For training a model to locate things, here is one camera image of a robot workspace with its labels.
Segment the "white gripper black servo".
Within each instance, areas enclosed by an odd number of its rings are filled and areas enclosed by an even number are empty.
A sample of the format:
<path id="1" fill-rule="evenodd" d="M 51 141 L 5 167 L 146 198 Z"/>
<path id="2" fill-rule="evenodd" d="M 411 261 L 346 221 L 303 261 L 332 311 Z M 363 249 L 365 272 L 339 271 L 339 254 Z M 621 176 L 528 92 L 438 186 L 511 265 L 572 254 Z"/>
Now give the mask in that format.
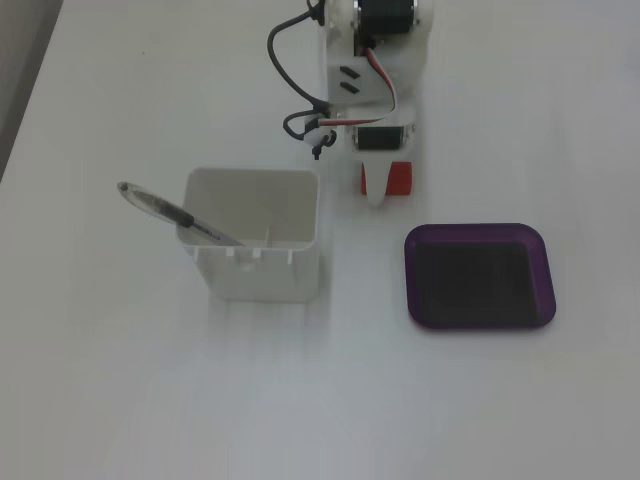
<path id="1" fill-rule="evenodd" d="M 416 144 L 417 120 L 418 107 L 401 104 L 382 120 L 345 128 L 346 151 L 354 160 L 368 160 L 362 164 L 361 191 L 370 206 L 384 202 L 389 175 L 385 161 L 409 161 Z"/>

